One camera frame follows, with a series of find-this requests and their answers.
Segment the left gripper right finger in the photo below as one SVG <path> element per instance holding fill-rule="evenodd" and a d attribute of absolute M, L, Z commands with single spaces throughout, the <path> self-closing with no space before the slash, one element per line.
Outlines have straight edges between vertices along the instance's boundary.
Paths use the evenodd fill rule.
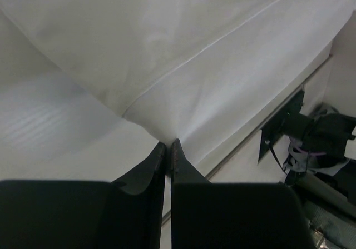
<path fill-rule="evenodd" d="M 313 248 L 300 202 L 282 183 L 212 183 L 171 146 L 173 248 Z"/>

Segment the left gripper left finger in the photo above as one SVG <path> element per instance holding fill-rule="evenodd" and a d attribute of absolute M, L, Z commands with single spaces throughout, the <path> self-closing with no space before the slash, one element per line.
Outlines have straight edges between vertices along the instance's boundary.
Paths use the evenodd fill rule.
<path fill-rule="evenodd" d="M 166 146 L 112 182 L 4 180 L 2 248 L 159 248 Z"/>

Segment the white skirt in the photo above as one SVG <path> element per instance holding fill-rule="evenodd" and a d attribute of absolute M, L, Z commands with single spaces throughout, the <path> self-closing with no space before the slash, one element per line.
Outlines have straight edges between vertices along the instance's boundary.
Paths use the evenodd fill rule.
<path fill-rule="evenodd" d="M 1 0 L 29 41 L 118 116 L 199 162 L 285 90 L 355 0 Z"/>

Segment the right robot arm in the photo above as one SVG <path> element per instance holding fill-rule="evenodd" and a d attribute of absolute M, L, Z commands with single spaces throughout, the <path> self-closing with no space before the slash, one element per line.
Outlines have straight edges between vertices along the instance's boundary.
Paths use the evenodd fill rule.
<path fill-rule="evenodd" d="M 290 138 L 289 155 L 283 168 L 289 173 L 285 184 L 292 186 L 307 174 L 316 174 L 344 196 L 349 193 L 333 177 L 355 161 L 355 118 L 330 113 L 317 119 L 293 114 L 281 132 Z"/>

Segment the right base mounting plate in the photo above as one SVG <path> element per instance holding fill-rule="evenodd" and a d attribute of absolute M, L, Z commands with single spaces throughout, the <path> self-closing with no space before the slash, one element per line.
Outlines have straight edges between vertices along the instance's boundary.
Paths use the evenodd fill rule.
<path fill-rule="evenodd" d="M 273 116 L 263 125 L 261 131 L 258 162 L 270 151 L 270 145 L 275 145 L 282 137 L 282 126 L 285 120 L 294 113 L 299 113 L 303 106 L 304 91 L 301 89 L 291 96 L 277 109 Z"/>

